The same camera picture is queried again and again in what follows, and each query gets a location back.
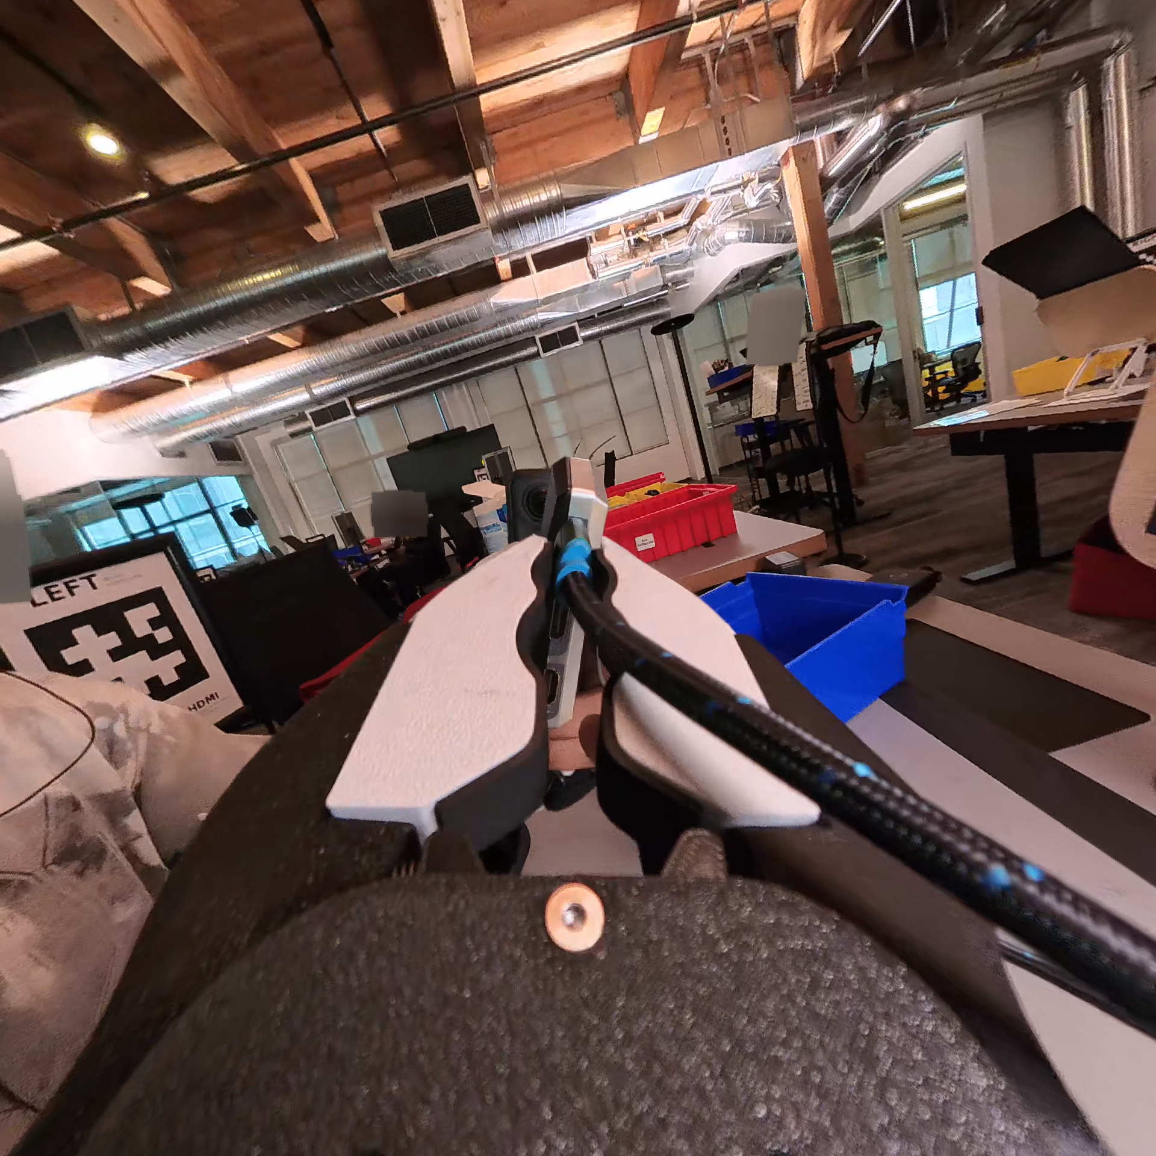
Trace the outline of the red plastic bin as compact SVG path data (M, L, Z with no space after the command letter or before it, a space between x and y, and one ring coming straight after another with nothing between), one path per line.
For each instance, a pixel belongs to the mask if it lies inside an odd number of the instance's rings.
M734 485L667 482L660 472L612 486L601 536L646 563L679 555L734 534L736 493Z

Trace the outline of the red shopping basket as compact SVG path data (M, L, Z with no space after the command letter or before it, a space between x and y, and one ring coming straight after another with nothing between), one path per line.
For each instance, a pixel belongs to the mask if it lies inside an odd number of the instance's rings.
M1154 570L1123 551L1106 515L1079 536L1072 562L1072 613L1154 622Z

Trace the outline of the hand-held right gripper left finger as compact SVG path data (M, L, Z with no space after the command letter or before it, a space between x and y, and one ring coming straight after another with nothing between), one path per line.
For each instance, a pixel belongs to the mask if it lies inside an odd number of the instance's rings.
M527 539L414 616L328 790L333 818L492 845L539 808L551 566L551 547Z

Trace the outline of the black-white patterned sign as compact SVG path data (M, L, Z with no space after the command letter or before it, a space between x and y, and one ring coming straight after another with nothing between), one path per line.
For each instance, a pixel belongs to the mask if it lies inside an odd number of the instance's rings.
M246 704L173 534L31 567L1 607L2 669L119 683L218 728Z

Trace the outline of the large black monitor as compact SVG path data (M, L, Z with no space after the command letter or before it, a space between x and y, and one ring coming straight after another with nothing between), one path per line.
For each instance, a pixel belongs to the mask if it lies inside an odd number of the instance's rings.
M430 507L440 500L452 501L456 511L465 512L480 500L465 495L462 488L476 483L483 459L502 446L492 424L455 427L385 457L385 466L397 490L421 493Z

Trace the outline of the black equipment stand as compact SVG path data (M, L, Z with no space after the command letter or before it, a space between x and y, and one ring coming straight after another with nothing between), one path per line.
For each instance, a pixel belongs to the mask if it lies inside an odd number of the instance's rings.
M805 364L813 401L813 423L823 457L824 482L828 485L828 507L832 515L835 539L847 528L858 525L860 501L850 479L843 427L860 424L868 415L875 384L876 349L883 329L876 322L850 322L824 328L810 335L803 343ZM843 406L834 369L838 364L850 364L850 354L868 350L868 367L860 378L854 375L853 401Z

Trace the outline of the white tablet stand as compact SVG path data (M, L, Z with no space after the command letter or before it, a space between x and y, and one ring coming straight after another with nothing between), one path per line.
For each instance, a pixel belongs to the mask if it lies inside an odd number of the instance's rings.
M1077 364L1061 400L1102 401L1123 397L1145 386L1151 350L1151 345L1145 339L1092 350Z

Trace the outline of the yellow plastic bin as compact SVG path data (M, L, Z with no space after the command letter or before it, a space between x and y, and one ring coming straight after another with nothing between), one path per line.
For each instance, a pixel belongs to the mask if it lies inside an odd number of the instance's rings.
M1062 394L1074 382L1073 393L1109 386L1128 361L1128 351L1107 351L1083 357L1054 357L1012 373L1015 395L1032 398Z

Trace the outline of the wooden desk with black legs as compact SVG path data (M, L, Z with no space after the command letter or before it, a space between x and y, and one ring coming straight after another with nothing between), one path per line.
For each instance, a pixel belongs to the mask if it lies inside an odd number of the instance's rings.
M1044 554L1034 460L1043 455L1120 453L1146 398L1140 380L1113 395L1004 400L912 427L916 438L945 437L953 457L1003 461L1011 559L960 577L979 587L1063 563L1073 550Z

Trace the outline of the white wipes canister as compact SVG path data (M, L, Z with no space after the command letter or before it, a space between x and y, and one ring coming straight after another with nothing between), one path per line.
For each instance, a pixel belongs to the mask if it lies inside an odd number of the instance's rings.
M487 556L505 551L509 545L507 489L494 482L479 481L463 485L461 493L469 499L469 515L473 519Z

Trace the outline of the blue plastic bin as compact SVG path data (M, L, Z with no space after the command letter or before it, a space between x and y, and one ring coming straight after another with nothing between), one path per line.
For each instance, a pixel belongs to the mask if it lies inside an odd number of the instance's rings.
M905 594L893 584L751 573L700 599L849 722L905 680Z

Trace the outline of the wooden support post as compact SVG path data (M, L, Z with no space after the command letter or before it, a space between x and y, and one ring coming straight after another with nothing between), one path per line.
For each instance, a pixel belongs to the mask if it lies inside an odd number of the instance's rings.
M806 139L790 146L784 152L780 166L812 329L817 332L824 328L842 327L843 307L835 278L814 141ZM842 405L847 408L854 393L850 383L850 378L854 375L851 362L849 365L846 362L838 364L834 375ZM867 482L861 434L858 426L843 427L850 479L854 486Z

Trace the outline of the wood-framed black tablet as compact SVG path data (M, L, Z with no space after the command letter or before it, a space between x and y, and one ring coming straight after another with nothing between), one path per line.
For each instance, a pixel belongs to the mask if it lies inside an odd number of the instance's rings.
M1034 299L1062 357L1154 342L1154 265L1077 207L989 251L981 265Z
M1107 504L1120 548L1154 570L1154 386L1150 384L1123 453Z

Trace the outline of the black and yellow office chair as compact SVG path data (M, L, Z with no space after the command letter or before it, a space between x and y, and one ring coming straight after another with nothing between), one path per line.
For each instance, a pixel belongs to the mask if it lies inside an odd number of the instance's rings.
M968 342L942 356L923 356L920 391L926 412L959 404L964 395L985 393L981 353L981 342Z

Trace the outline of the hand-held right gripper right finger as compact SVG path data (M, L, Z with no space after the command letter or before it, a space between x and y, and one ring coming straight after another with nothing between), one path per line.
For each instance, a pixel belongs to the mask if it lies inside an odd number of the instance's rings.
M768 705L733 629L714 610L622 545L604 541L601 561L608 570L602 600L629 628L739 697ZM646 786L725 833L766 841L818 829L813 801L678 713L634 675L616 675L612 686L612 739L626 768Z

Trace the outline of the silver ventilation duct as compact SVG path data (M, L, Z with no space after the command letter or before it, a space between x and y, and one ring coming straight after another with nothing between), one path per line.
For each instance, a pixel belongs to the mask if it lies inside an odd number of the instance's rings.
M481 226L463 240L396 263L384 248L353 250L341 261L305 270L301 288L388 288L408 292L430 280L467 272L483 258L524 259L529 272L473 294L440 300L260 364L228 371L183 391L90 416L106 444L143 439L165 457L276 422L359 390L425 372L514 339L536 338L594 314L634 309L685 284L682 269L734 244L792 240L785 221L768 217L788 146L843 133L823 171L825 211L838 219L861 175L902 124L948 123L988 98L1018 100L1083 69L1118 57L1123 31L1105 28L1007 56L982 68L959 68L944 80L880 100L823 104L798 126L763 102L741 111L736 145L706 153L703 126L578 168L573 182L554 179L498 192Z

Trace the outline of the black floor lamp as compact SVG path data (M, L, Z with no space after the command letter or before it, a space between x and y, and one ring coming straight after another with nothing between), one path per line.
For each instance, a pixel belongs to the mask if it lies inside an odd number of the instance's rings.
M688 428L692 433L692 438L695 441L695 446L697 450L697 477L708 485L714 483L714 475L710 461L710 455L706 449L706 442L703 438L703 427L699 416L699 402L695 387L690 382L686 356L684 353L684 345L681 340L682 332L690 325L693 321L693 314L684 313L671 316L662 322L657 322L652 328L653 338L664 338L668 340L668 347L673 351L674 362L677 364L678 376L682 383L684 398L685 398L685 409L688 413Z

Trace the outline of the grey table with wood edge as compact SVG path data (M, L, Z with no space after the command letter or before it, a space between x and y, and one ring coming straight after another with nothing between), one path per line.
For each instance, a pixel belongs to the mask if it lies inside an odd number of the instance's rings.
M756 572L766 556L810 559L828 550L828 539L821 529L740 511L733 519L733 534L659 559L652 567L690 594L700 595L722 584L740 583L748 573Z

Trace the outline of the black partition panel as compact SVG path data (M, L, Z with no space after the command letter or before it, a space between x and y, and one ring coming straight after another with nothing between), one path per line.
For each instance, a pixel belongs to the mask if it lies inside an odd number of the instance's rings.
M393 625L324 544L195 585L243 702L282 726L298 690Z

